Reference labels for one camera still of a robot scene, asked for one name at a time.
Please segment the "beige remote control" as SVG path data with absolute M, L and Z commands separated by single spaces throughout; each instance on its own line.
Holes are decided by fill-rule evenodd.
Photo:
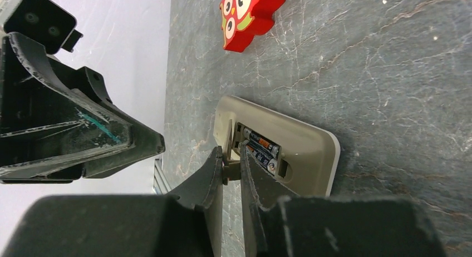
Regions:
M 224 96 L 213 127 L 217 144 L 223 150 L 230 145 L 233 160 L 240 159 L 239 147 L 244 142 L 269 153 L 243 136 L 245 127 L 280 146 L 274 157 L 278 163 L 275 179 L 299 195 L 330 196 L 341 151 L 333 133 L 240 97 Z

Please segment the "beige battery cover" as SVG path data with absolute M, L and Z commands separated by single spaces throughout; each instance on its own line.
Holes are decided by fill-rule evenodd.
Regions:
M 231 159 L 231 146 L 227 145 L 223 151 L 223 185 L 228 185 L 230 181 L 241 179 L 240 160 Z

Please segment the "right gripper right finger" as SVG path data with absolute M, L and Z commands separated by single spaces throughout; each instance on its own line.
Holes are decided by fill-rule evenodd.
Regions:
M 246 256 L 445 256 L 426 213 L 398 196 L 299 196 L 242 149 Z

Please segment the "AAA battery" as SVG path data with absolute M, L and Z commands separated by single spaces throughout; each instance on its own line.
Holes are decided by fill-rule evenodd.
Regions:
M 251 143 L 246 144 L 246 148 L 255 156 L 258 162 L 272 175 L 276 174 L 277 160 L 266 153 L 266 151 L 258 148 L 256 145 Z
M 259 133 L 245 127 L 243 129 L 243 136 L 249 141 L 261 146 L 267 150 L 273 157 L 277 158 L 280 150 L 280 146 L 268 138 L 260 135 Z

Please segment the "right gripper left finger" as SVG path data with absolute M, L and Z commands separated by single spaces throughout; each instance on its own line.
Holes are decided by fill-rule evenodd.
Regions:
M 220 256 L 223 154 L 164 195 L 47 196 L 4 256 Z

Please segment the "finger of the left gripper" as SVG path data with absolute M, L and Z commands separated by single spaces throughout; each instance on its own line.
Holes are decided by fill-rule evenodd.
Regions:
M 131 144 L 131 124 L 68 88 L 41 44 L 17 32 L 3 37 L 1 166 L 75 161 Z
M 104 178 L 164 149 L 163 136 L 118 109 L 89 68 L 1 72 L 4 184 Z

